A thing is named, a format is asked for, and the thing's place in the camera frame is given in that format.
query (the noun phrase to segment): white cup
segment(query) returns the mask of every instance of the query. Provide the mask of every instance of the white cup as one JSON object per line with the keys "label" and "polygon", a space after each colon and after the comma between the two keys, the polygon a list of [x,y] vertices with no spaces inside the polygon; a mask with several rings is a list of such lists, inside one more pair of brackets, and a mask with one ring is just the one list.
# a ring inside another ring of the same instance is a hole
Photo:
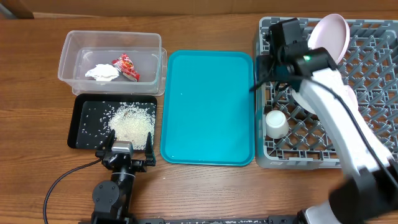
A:
{"label": "white cup", "polygon": [[286,116],[279,110],[273,110],[266,116],[267,135],[274,139],[280,139],[289,132],[289,124]]}

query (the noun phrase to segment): clear plastic container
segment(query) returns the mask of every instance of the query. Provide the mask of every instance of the clear plastic container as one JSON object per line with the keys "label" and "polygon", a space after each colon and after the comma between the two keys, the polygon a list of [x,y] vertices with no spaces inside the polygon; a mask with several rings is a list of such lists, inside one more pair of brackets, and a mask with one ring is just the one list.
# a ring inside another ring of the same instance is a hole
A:
{"label": "clear plastic container", "polygon": [[[140,93],[140,95],[152,95],[152,96],[161,96],[164,94],[165,90],[165,85],[166,85],[166,75],[167,75],[167,52],[166,50],[162,47],[162,65],[160,68],[160,73],[159,73],[159,90],[157,93]],[[118,92],[118,91],[112,91],[112,92],[107,92],[107,91],[85,91],[85,90],[76,90],[72,88],[72,93],[75,94],[76,96],[82,93],[97,93],[97,94],[123,94],[123,92]]]}
{"label": "clear plastic container", "polygon": [[[120,75],[110,82],[96,81],[85,74],[97,64],[111,64],[127,54],[136,71],[138,82]],[[58,78],[74,90],[118,93],[159,92],[162,73],[162,39],[159,34],[115,31],[79,31],[68,33],[63,45]]]}

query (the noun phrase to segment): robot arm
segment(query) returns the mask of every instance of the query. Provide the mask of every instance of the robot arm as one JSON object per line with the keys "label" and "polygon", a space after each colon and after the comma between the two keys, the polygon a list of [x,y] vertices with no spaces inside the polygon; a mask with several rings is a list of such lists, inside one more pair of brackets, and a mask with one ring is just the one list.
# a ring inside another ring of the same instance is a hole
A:
{"label": "robot arm", "polygon": [[[313,72],[312,80],[320,82],[339,94],[349,106],[362,132],[377,157],[390,167],[396,178],[396,163],[390,151],[377,139],[359,111],[345,94],[338,70],[326,68]],[[307,223],[357,223],[396,209],[396,190],[386,182],[373,156],[360,138],[343,105],[320,86],[303,80],[299,94],[315,110],[323,127],[332,140],[347,184],[332,192],[330,200],[303,212]]]}
{"label": "robot arm", "polygon": [[[391,152],[377,139],[359,111],[352,105],[348,95],[345,94],[340,72],[325,68],[312,74],[312,80],[324,84],[342,97],[344,102],[350,107],[357,123],[378,158],[385,166],[390,166],[389,160],[393,160]],[[348,113],[331,93],[314,83],[303,80],[299,94],[315,110],[333,142],[345,175],[359,175],[359,170],[362,168],[367,168],[370,172],[379,170],[378,164],[369,153]]]}
{"label": "robot arm", "polygon": [[308,48],[297,19],[271,25],[266,40],[270,54],[256,59],[254,88],[284,82],[307,100],[336,148],[346,179],[329,201],[299,212],[297,223],[362,223],[398,209],[398,165],[351,104],[327,50]]}

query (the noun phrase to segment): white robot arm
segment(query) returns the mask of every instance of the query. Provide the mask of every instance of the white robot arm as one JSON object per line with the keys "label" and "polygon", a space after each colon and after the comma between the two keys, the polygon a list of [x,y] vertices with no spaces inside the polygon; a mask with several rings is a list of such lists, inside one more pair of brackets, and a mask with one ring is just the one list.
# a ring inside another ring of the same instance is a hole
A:
{"label": "white robot arm", "polygon": [[[338,70],[326,68],[313,72],[312,80],[324,84],[341,96],[344,102],[349,106],[355,120],[359,124],[377,157],[384,166],[389,167],[390,161],[394,159],[391,152],[377,139],[367,126],[359,111],[356,110],[355,106],[352,104],[345,92],[340,72]],[[369,172],[380,169],[376,160],[369,153],[369,150],[361,139],[348,113],[343,108],[343,105],[331,93],[315,83],[304,80],[301,83],[299,94],[308,101],[309,105],[318,115],[319,120],[328,133],[339,155],[340,164],[347,179],[352,176],[360,176],[359,171],[361,169],[367,169]],[[340,223],[333,213],[329,201],[307,209],[304,215],[307,223],[310,224]]]}

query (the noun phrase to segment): white tissue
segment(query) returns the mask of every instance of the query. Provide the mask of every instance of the white tissue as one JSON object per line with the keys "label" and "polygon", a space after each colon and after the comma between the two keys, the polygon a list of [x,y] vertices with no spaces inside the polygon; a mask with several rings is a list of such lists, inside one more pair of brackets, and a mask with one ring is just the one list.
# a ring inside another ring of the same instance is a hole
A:
{"label": "white tissue", "polygon": [[86,77],[93,77],[97,81],[111,81],[119,76],[119,71],[112,65],[98,64],[89,70]]}

